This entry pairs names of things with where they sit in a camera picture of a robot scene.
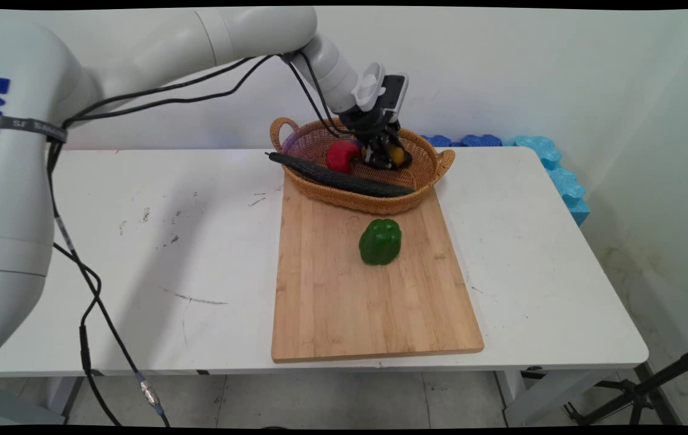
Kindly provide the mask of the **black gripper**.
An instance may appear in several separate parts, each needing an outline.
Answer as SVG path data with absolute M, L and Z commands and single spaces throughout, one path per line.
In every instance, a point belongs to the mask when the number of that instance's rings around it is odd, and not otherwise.
M 398 108 L 375 105 L 370 111 L 362 111 L 357 105 L 341 111 L 340 121 L 360 147 L 361 161 L 374 170 L 382 169 L 381 138 L 388 144 L 388 157 L 394 170 L 411 165 L 413 157 L 400 141 Z

